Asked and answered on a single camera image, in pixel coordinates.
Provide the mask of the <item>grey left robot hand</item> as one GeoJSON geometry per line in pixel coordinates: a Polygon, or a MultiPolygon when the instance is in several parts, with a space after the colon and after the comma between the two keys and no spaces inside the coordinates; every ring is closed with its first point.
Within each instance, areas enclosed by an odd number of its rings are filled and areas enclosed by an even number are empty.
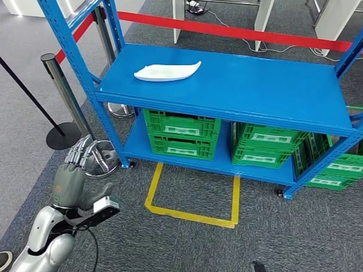
{"type": "Polygon", "coordinates": [[[85,165],[97,144],[97,141],[88,144],[90,140],[90,134],[79,139],[71,147],[64,162],[57,168],[54,180],[53,206],[87,211],[92,209],[94,203],[112,194],[112,182],[105,184],[98,192],[84,189],[85,165]]]}

